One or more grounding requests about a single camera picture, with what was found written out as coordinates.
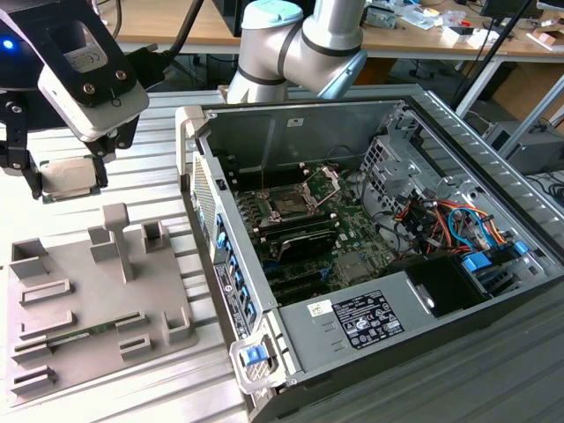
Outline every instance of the screw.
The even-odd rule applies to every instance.
[[[96,88],[94,88],[94,85],[92,84],[85,84],[85,86],[83,86],[82,89],[85,90],[85,93],[90,95],[96,93]]]

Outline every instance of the computer chassis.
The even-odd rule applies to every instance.
[[[176,122],[185,204],[253,421],[484,328],[562,280],[560,212],[430,92],[185,107]]]

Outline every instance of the motherboard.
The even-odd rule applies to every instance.
[[[280,304],[377,278],[394,260],[395,251],[361,205],[362,191],[362,183],[325,166],[302,183],[236,193],[235,202]]]

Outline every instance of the circuit board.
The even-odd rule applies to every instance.
[[[358,197],[359,184],[349,183],[333,173],[338,184],[315,173],[303,184],[238,192],[235,201],[271,289],[281,304],[302,301],[377,278],[394,260],[394,252],[375,231]],[[310,195],[310,203],[303,198]],[[272,247],[257,237],[257,227],[276,227],[300,222],[307,216],[332,217],[330,230],[336,240],[330,250],[303,260],[282,263]]]

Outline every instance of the metal bracket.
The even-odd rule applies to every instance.
[[[41,196],[39,169],[27,150],[27,104],[17,94],[0,94],[0,122],[6,125],[6,139],[0,140],[0,167],[21,172],[33,198]]]

